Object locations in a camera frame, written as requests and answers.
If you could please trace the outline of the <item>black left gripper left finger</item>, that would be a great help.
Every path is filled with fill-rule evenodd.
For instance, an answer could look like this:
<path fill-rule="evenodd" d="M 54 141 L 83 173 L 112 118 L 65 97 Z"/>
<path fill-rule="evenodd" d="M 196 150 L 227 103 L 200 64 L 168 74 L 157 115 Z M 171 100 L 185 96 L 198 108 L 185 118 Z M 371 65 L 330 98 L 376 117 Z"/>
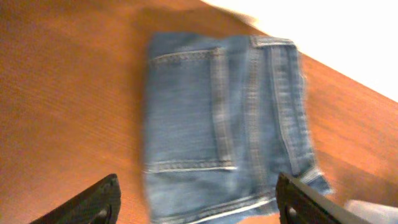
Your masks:
<path fill-rule="evenodd" d="M 110 174 L 31 224 L 116 224 L 121 189 Z"/>

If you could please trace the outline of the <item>dark blue jeans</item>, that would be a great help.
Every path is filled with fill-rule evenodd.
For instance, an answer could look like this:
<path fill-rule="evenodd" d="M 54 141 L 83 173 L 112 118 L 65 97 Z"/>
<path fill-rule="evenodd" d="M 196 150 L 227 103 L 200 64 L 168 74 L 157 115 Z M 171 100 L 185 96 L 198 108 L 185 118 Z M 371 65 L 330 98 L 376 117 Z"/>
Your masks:
<path fill-rule="evenodd" d="M 291 40 L 155 34 L 144 109 L 151 222 L 237 223 L 275 214 L 282 172 L 330 194 L 304 99 Z"/>

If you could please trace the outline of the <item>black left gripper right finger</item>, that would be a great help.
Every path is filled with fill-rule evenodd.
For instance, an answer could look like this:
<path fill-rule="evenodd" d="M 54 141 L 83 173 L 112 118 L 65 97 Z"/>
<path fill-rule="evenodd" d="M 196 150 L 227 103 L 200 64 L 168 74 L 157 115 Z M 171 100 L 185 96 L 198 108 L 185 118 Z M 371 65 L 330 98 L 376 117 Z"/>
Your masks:
<path fill-rule="evenodd" d="M 281 224 L 370 224 L 281 172 L 275 188 Z"/>

